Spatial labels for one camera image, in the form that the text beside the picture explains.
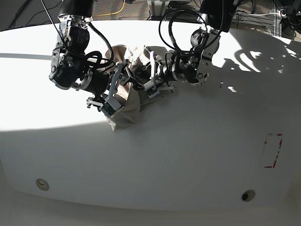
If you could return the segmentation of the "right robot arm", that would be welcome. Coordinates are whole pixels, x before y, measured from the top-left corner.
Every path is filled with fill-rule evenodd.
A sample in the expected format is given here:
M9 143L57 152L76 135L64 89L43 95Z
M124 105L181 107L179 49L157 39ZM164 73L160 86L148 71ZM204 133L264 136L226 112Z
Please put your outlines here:
M125 77L127 62L115 62L112 46L92 25L93 0L64 0L58 14L58 36L52 52L49 79L60 89L83 90L94 96L87 99L87 107L95 106L108 117L122 108L116 99L118 86ZM91 28L105 42L109 56L101 52L85 53Z

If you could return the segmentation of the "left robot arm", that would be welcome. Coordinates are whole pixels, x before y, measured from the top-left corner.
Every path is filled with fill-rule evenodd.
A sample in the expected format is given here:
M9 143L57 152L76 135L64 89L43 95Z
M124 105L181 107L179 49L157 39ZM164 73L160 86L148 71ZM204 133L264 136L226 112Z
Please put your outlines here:
M191 85L205 83L209 78L213 55L219 48L221 33L229 31L239 4L238 0L205 0L197 12L177 8L161 17L160 22L169 19L171 58L157 59L155 52L150 52L150 79L143 85L149 97L157 95L163 89L163 84L170 81L188 82ZM178 46L172 30L175 19L184 14L195 15L200 23L200 27L190 37L189 50Z

